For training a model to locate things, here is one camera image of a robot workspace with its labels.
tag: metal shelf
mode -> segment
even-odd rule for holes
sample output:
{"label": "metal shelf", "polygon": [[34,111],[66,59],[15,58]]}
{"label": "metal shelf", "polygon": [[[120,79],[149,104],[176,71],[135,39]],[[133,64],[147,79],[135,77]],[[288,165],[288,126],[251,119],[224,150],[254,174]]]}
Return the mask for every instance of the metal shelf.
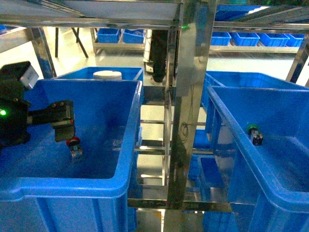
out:
{"label": "metal shelf", "polygon": [[260,42],[258,46],[211,46],[211,52],[249,52],[249,53],[297,53],[298,47],[266,47]]}
{"label": "metal shelf", "polygon": [[31,41],[26,28],[15,28],[0,35],[0,53]]}
{"label": "metal shelf", "polygon": [[123,33],[121,33],[121,37],[118,43],[98,43],[97,37],[94,33],[94,29],[91,29],[91,38],[92,38],[92,46],[94,52],[97,54],[99,50],[129,50],[129,51],[144,51],[145,43],[124,43],[123,42]]}
{"label": "metal shelf", "polygon": [[[145,195],[142,199],[129,198],[129,206],[165,209],[164,232],[177,231],[182,224],[182,210],[213,210],[229,212],[228,202],[218,198],[201,203],[198,197],[187,197],[187,176],[193,150],[194,135],[197,127],[203,81],[208,63],[209,51],[226,52],[297,52],[288,79],[295,82],[304,67],[309,54],[309,34],[304,38],[300,49],[271,47],[221,47],[210,46],[212,31],[253,31],[267,33],[308,33],[308,24],[283,24],[263,20],[250,22],[214,22],[217,0],[64,0],[61,3],[41,0],[32,3],[25,0],[0,1],[0,24],[27,27],[90,27],[90,28],[127,28],[127,29],[168,29],[167,84],[165,88],[145,88],[145,95],[151,95],[151,103],[164,105],[164,133],[161,147],[150,147],[150,152],[162,155],[162,183],[165,186],[142,186]],[[208,8],[205,24],[198,23],[197,17],[203,15],[202,9]],[[205,33],[204,46],[195,52],[197,29]],[[55,76],[51,55],[42,29],[28,30],[45,78]],[[94,49],[104,49],[120,44],[98,44],[93,40]],[[174,103],[172,143],[170,143],[171,104]],[[183,134],[185,125],[188,133]],[[158,193],[155,197],[146,193]]]}

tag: person's leg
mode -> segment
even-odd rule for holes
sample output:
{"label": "person's leg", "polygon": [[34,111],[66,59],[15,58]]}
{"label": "person's leg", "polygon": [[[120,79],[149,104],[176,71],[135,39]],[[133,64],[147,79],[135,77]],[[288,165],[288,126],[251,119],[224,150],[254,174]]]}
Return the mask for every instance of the person's leg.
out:
{"label": "person's leg", "polygon": [[153,30],[152,34],[152,59],[154,63],[153,79],[157,83],[162,83],[166,73],[166,57],[168,46],[168,31]]}

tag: blue plastic bin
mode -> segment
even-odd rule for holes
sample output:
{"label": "blue plastic bin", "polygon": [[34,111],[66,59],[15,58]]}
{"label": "blue plastic bin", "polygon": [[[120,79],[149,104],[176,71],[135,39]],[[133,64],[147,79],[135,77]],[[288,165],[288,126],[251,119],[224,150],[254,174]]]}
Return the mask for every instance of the blue plastic bin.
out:
{"label": "blue plastic bin", "polygon": [[213,32],[211,37],[211,45],[228,46],[231,40],[228,32]]}
{"label": "blue plastic bin", "polygon": [[86,67],[82,68],[62,76],[58,79],[93,79],[93,74],[98,71],[117,71],[121,72],[123,80],[138,80],[144,81],[144,69],[143,68],[131,68],[131,67]]}
{"label": "blue plastic bin", "polygon": [[6,33],[6,27],[4,25],[0,25],[0,34]]}
{"label": "blue plastic bin", "polygon": [[204,232],[226,232],[231,214],[206,211],[203,216]]}
{"label": "blue plastic bin", "polygon": [[304,89],[309,88],[296,85],[291,82],[283,81],[262,73],[254,72],[217,72],[207,71],[204,81],[204,89],[201,104],[207,111],[206,133],[210,133],[214,109],[209,108],[208,86],[226,86],[226,87],[256,87],[256,88],[277,88],[277,89]]}
{"label": "blue plastic bin", "polygon": [[[197,187],[200,187],[201,198],[207,201],[211,196],[211,188],[224,188],[221,175],[214,156],[204,155],[197,158],[198,178]],[[205,212],[203,216],[204,232],[226,232],[232,228],[237,229],[236,224],[230,225],[232,213]]]}
{"label": "blue plastic bin", "polygon": [[129,30],[125,29],[123,32],[123,40],[127,44],[142,44],[144,42],[144,30]]}
{"label": "blue plastic bin", "polygon": [[289,47],[300,47],[305,37],[304,34],[287,34],[286,36],[290,38],[286,44]]}
{"label": "blue plastic bin", "polygon": [[[142,127],[139,129],[139,134],[138,134],[138,141],[136,142],[136,147],[140,147],[142,143]],[[133,156],[133,163],[132,163],[132,171],[131,171],[131,177],[130,177],[130,184],[129,184],[129,189],[128,189],[128,194],[130,197],[134,198],[142,198],[142,191],[138,193],[135,192],[134,195],[130,191],[136,191],[137,186],[138,186],[138,181],[137,181],[137,160],[139,157],[139,151],[134,152]],[[127,219],[128,219],[128,232],[134,232],[137,229],[138,223],[137,223],[137,214],[136,214],[136,208],[131,208],[128,207],[127,209]]]}
{"label": "blue plastic bin", "polygon": [[97,32],[99,43],[117,44],[120,39],[120,29],[101,28]]}
{"label": "blue plastic bin", "polygon": [[[309,231],[309,91],[209,87],[212,141],[240,231]],[[246,132],[256,124],[263,143]]]}
{"label": "blue plastic bin", "polygon": [[237,46],[256,46],[260,37],[256,33],[230,33]]}
{"label": "blue plastic bin", "polygon": [[210,198],[210,188],[223,189],[223,180],[219,173],[216,160],[212,155],[200,155],[198,164],[198,186],[201,188],[201,198],[206,201]]}
{"label": "blue plastic bin", "polygon": [[236,18],[245,16],[249,11],[253,11],[259,7],[260,6],[218,5],[215,21],[232,21]]}
{"label": "blue plastic bin", "polygon": [[189,180],[197,179],[197,176],[199,173],[197,160],[198,160],[198,155],[192,154],[191,160],[190,160],[189,174],[188,174]]}
{"label": "blue plastic bin", "polygon": [[289,41],[289,37],[285,34],[258,34],[260,41],[267,47],[285,47]]}
{"label": "blue plastic bin", "polygon": [[40,80],[25,93],[31,110],[74,102],[87,159],[73,164],[50,125],[30,127],[25,145],[0,156],[3,231],[125,232],[127,189],[141,105],[140,81]]}
{"label": "blue plastic bin", "polygon": [[202,149],[210,148],[210,143],[204,129],[196,130],[193,147]]}

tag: floor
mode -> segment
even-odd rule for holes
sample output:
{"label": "floor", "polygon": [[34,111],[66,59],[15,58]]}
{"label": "floor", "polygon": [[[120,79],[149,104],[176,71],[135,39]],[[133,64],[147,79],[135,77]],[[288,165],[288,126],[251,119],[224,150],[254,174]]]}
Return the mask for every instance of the floor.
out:
{"label": "floor", "polygon": [[[57,75],[63,75],[74,70],[87,66],[110,66],[110,67],[143,67],[143,55],[128,54],[124,51],[118,51],[116,54],[110,54],[102,51],[100,55],[95,56],[91,43],[89,29],[81,29],[80,39],[83,42],[89,58],[85,58],[81,48],[76,44],[75,37],[71,29],[61,28],[59,32],[59,58],[55,58],[55,29],[45,28],[46,38],[52,53]],[[0,54],[0,66],[29,60],[42,78],[42,72],[36,60],[31,43],[26,43],[7,52]],[[260,72],[271,76],[285,79],[293,63],[294,55],[267,55],[267,54],[219,54],[210,56],[208,70],[212,71],[237,71],[237,72]],[[302,73],[298,84],[304,85],[308,79],[308,72]],[[145,75],[144,84],[150,85],[150,76]],[[160,106],[142,106],[141,118],[163,120],[163,107]],[[200,110],[199,121],[205,122],[206,114]],[[143,139],[162,140],[163,125],[143,124]],[[161,175],[162,159],[160,156],[140,156],[138,160],[139,174]],[[161,180],[147,179],[145,184],[158,184]],[[150,231],[157,231],[161,223],[160,214],[156,212],[147,212],[139,216],[143,221],[157,216],[153,220]],[[139,231],[147,231],[144,225],[140,225]]]}

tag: white container lid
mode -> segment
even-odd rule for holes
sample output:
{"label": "white container lid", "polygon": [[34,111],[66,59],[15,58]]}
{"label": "white container lid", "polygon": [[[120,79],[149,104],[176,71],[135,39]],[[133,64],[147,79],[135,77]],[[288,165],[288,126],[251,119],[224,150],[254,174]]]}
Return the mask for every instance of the white container lid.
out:
{"label": "white container lid", "polygon": [[94,79],[103,79],[103,80],[122,80],[121,72],[117,71],[98,71],[93,74]]}

